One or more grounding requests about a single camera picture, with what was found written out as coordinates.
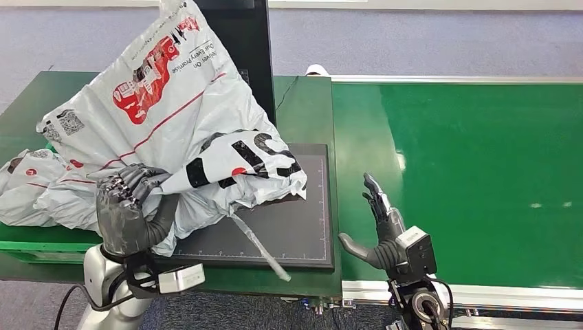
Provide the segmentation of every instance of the robotic finger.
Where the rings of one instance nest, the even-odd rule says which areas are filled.
[[[143,178],[152,177],[154,175],[161,175],[164,173],[168,172],[161,168],[148,167],[143,164],[138,164],[138,166],[134,167],[132,171],[125,171],[124,174],[120,172],[120,177],[124,181],[127,189],[129,191],[133,191]]]
[[[146,198],[152,192],[152,189],[158,187],[160,184],[162,184],[162,182],[166,181],[170,176],[171,176],[171,174],[164,173],[164,174],[159,174],[159,175],[156,175],[153,177],[143,177],[140,180],[139,184],[135,187],[135,189],[133,190],[133,193],[132,193],[132,195],[136,199],[136,203],[138,205],[142,205],[144,203],[144,201],[146,200]]]

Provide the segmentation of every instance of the qr code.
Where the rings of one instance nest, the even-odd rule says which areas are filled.
[[[59,133],[56,131],[52,122],[47,123],[43,135],[49,141],[61,142],[61,135],[59,135]]]
[[[77,118],[73,110],[65,110],[57,116],[58,123],[61,125],[67,135],[79,132],[85,125]]]
[[[49,151],[46,149],[41,149],[30,153],[30,155],[36,158],[47,158],[49,157]]]

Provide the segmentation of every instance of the black lettering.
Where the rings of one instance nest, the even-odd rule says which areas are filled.
[[[232,147],[247,163],[249,163],[249,165],[253,166],[253,171],[255,171],[256,176],[265,179],[270,177],[267,173],[263,159],[259,158],[259,156],[256,155],[253,150],[245,144],[245,142],[239,140],[232,144]]]
[[[288,168],[277,168],[277,175],[281,177],[289,177],[295,172],[299,172],[302,170],[300,164],[298,164],[298,160],[289,152],[289,150],[282,150],[282,151],[274,151],[270,147],[267,146],[265,141],[272,140],[272,136],[267,133],[259,133],[253,139],[253,142],[260,148],[261,150],[265,151],[268,155],[275,156],[275,155],[284,155],[294,160],[294,163],[291,164]]]
[[[206,178],[206,174],[204,174],[201,158],[195,158],[195,160],[186,165],[186,176],[193,188],[205,186],[210,183]]]
[[[219,186],[222,189],[226,189],[227,187],[231,187],[232,185],[237,184],[232,177],[228,177],[226,179],[222,179],[219,181]]]

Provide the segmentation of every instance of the black cable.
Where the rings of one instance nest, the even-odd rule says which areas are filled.
[[[298,82],[298,79],[300,78],[300,76],[296,76],[294,81],[291,82],[291,84],[289,84],[289,86],[287,86],[287,89],[283,92],[283,96],[281,97],[281,101],[279,102],[279,104],[277,105],[277,107],[275,107],[275,111],[277,112],[279,110],[279,107],[281,107],[281,105],[283,104],[283,101],[285,100],[285,96],[287,95],[287,92],[292,89],[292,87]]]
[[[443,282],[442,280],[438,280],[437,278],[431,278],[431,277],[427,276],[426,279],[428,281],[431,281],[431,282],[437,282],[437,283],[443,284],[445,286],[445,288],[448,290],[448,295],[450,296],[450,317],[448,320],[448,325],[450,328],[453,328],[452,322],[454,319],[454,295],[452,293],[450,286],[447,283]]]
[[[91,308],[94,311],[108,311],[112,308],[114,308],[115,306],[118,306],[122,303],[125,303],[126,301],[134,298],[133,294],[130,294],[129,296],[125,296],[124,298],[121,298],[111,304],[105,305],[105,306],[97,306],[97,304],[93,301],[93,299],[91,299],[91,296],[89,295],[89,292],[87,291],[87,288],[81,284],[75,284],[73,285],[69,291],[67,291],[67,293],[65,294],[65,297],[63,297],[63,301],[60,303],[60,307],[58,308],[58,312],[56,314],[56,319],[55,319],[55,325],[54,325],[54,330],[58,330],[58,325],[61,322],[61,316],[63,314],[63,310],[65,309],[65,304],[67,303],[67,300],[69,300],[69,296],[71,296],[71,293],[75,290],[79,288],[83,294],[85,295],[85,298],[87,298],[87,301],[89,301],[89,304],[91,305]]]
[[[422,304],[424,309],[428,309],[429,311],[431,311],[431,315],[433,315],[433,318],[431,320],[431,324],[433,329],[435,330],[439,330],[439,328],[441,327],[441,318],[439,317],[439,313],[437,312],[437,308],[433,305],[432,302],[429,302],[428,300],[423,301]]]

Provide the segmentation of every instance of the black panel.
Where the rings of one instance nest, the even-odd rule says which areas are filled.
[[[276,124],[267,0],[195,0],[257,103]]]

